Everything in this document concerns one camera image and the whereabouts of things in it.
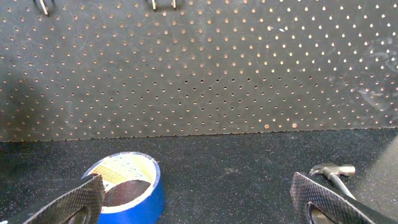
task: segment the pegboard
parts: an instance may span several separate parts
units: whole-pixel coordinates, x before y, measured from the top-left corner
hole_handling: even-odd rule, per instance
[[[0,141],[397,126],[396,1],[13,0]]]

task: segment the blue tape roll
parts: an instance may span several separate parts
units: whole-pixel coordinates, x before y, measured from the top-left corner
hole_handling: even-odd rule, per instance
[[[130,160],[131,158],[134,158],[138,165],[134,164],[134,161]],[[163,183],[160,178],[159,165],[150,156],[140,152],[113,154],[90,167],[83,177],[92,173],[103,175],[105,190],[114,187],[112,183],[107,182],[109,179],[120,180],[127,177],[128,180],[143,178],[152,181],[149,188],[140,198],[116,207],[103,207],[98,220],[99,224],[150,224],[155,223],[161,216],[165,206]]]

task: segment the hammer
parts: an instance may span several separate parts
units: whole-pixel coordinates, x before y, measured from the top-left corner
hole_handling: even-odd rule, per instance
[[[345,195],[355,199],[354,195],[351,194],[351,192],[339,178],[339,175],[341,174],[347,177],[353,176],[355,174],[355,167],[353,165],[345,164],[338,166],[332,163],[319,164],[315,167],[312,167],[310,175],[314,174],[325,175],[327,179],[331,180],[336,185],[337,189],[342,191]]]

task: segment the black countertop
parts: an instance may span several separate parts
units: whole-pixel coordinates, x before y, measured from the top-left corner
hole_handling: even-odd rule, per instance
[[[162,169],[159,223],[297,223],[294,172],[354,164],[356,198],[398,220],[397,129],[0,143],[0,220],[68,187],[105,156],[139,151]]]

